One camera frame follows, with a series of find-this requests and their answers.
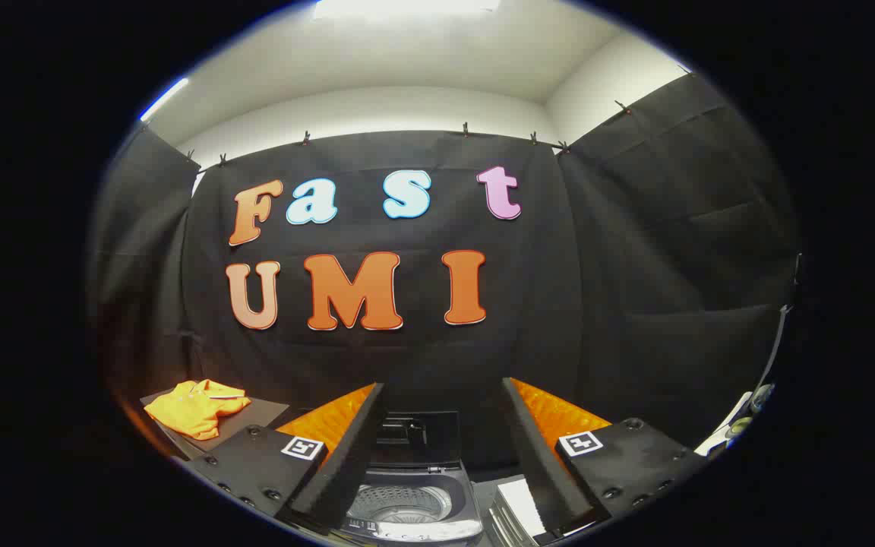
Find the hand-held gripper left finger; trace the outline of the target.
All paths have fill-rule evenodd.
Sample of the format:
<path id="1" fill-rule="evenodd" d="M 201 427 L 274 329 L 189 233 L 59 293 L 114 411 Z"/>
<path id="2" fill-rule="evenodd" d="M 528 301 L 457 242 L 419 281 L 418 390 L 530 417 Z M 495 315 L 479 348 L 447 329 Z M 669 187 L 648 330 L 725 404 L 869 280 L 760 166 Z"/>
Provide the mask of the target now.
<path id="1" fill-rule="evenodd" d="M 326 404 L 280 428 L 246 425 L 183 468 L 265 520 L 325 533 L 343 522 L 365 477 L 385 392 L 382 382 L 361 389 L 361 400 L 347 405 L 354 415 L 335 422 L 343 436 L 334 444 L 317 436 L 341 412 Z"/>

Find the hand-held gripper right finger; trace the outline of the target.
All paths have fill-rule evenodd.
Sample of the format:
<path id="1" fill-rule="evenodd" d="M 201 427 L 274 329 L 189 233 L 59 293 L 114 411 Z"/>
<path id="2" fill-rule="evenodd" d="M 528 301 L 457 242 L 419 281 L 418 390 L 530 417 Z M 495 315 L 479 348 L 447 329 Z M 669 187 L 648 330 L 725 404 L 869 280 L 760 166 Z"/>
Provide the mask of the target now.
<path id="1" fill-rule="evenodd" d="M 609 422 L 517 378 L 501 405 L 546 532 L 620 520 L 670 494 L 707 460 L 646 420 Z"/>

